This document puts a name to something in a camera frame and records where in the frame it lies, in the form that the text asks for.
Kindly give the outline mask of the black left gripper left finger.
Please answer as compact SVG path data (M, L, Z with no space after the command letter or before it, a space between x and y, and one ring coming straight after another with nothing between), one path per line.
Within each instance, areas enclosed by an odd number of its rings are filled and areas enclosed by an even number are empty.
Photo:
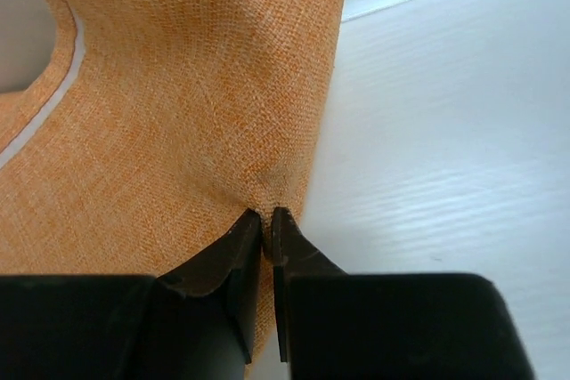
M241 379L253 356L261 221L244 212L159 277L1 278L4 379Z

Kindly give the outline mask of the orange cloth placemat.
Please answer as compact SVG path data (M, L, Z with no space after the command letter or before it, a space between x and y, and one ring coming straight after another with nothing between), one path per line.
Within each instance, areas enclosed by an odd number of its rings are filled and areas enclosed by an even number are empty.
M1 272L173 270L247 209L300 217L344 0L47 0L44 72L1 104Z

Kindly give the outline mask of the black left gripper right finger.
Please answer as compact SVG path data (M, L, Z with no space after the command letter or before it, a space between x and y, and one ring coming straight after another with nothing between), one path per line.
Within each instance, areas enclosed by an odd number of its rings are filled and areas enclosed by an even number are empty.
M472 273L349 274L291 212L271 222L281 361L293 379L532 379L508 307Z

